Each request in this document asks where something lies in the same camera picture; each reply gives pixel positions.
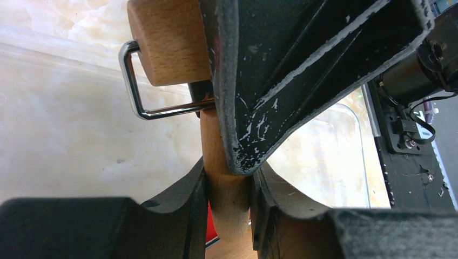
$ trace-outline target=cable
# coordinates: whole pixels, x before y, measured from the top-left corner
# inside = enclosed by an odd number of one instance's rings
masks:
[[[417,116],[415,116],[413,113],[414,113],[414,109],[417,108],[419,105],[421,104],[424,104],[428,101],[440,101],[440,100],[445,100],[445,99],[448,99],[448,98],[452,98],[452,97],[455,97],[455,96],[458,96],[458,91],[455,91],[453,92],[452,95],[450,96],[439,96],[439,97],[432,97],[432,98],[429,98],[429,99],[426,99],[426,100],[423,100],[422,102],[416,104],[415,106],[413,106],[411,109],[410,109],[410,112],[409,112],[409,117],[416,123],[418,123],[420,126],[422,126],[423,128],[425,128],[427,131],[431,132],[432,136],[428,139],[421,139],[421,138],[414,138],[411,134],[407,134],[407,136],[415,141],[417,144],[420,144],[420,145],[425,145],[427,143],[431,143],[433,142],[433,140],[436,138],[436,130],[430,125],[430,124],[427,124],[426,122],[424,122],[423,120],[421,120],[420,118],[418,118]]]
[[[383,92],[385,93],[385,95],[388,97],[388,100],[390,100],[394,105],[399,106],[398,101],[396,101],[396,100],[388,93],[388,90],[386,90],[385,85],[380,85],[380,87],[382,88],[382,90],[383,90]]]

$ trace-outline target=wooden cylinder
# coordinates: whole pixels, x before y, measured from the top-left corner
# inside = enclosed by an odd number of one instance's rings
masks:
[[[200,129],[208,199],[218,236],[233,242],[243,237],[249,220],[249,182],[226,167],[216,110],[200,112]]]
[[[197,0],[129,0],[127,16],[138,56],[153,86],[210,79]]]

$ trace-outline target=black plastic part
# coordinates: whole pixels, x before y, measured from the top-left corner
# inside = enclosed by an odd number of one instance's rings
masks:
[[[202,159],[144,202],[130,198],[15,199],[0,207],[0,258],[204,258]]]
[[[375,145],[392,208],[454,210],[431,144],[422,155],[391,154],[382,137]]]
[[[410,120],[407,122],[408,118],[402,119],[401,115],[397,108],[394,108],[392,104],[386,99],[381,97],[379,84],[377,80],[371,80],[367,83],[369,91],[371,92],[372,103],[374,105],[374,111],[379,124],[380,133],[383,136],[383,139],[386,141],[386,149],[392,154],[422,154],[423,145],[416,144],[414,148],[407,148],[405,145],[406,140],[409,140],[406,132],[400,131],[402,128],[407,128],[409,132],[415,132],[413,136],[417,137],[418,128],[414,121]]]
[[[403,137],[396,134],[389,124],[398,120],[395,119],[398,113],[377,94],[375,80],[370,81],[368,87],[381,133],[381,137],[374,140],[391,206],[453,210],[452,199],[431,144],[417,145],[412,149],[399,148],[399,139]]]
[[[227,165],[240,175],[434,23],[426,0],[201,0],[200,10]]]
[[[203,101],[205,98],[213,98],[213,84],[210,80],[189,83],[188,87],[193,103]],[[196,115],[200,118],[200,112],[196,112]]]
[[[458,254],[454,210],[329,209],[265,164],[253,175],[251,205],[259,258],[429,259]]]

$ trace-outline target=chrome wire handle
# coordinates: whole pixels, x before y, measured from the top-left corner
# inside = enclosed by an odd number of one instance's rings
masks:
[[[214,108],[214,100],[200,101],[197,103],[182,104],[157,110],[145,110],[143,108],[142,99],[138,91],[137,80],[132,66],[132,54],[140,51],[140,46],[135,40],[124,43],[119,50],[119,64],[123,73],[124,83],[126,84],[127,93],[129,95],[130,104],[134,114],[143,120],[155,120],[170,116],[198,112],[208,108]]]

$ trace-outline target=clear plastic container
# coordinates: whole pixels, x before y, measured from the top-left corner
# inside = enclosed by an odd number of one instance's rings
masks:
[[[310,198],[334,208],[369,208],[358,118],[335,104],[306,123],[267,160]]]
[[[145,108],[190,101],[187,86],[151,87]],[[195,114],[143,121],[117,52],[0,26],[0,202],[24,196],[130,196],[143,202],[201,157]],[[336,104],[269,158],[283,178],[332,207],[368,207],[358,120]]]

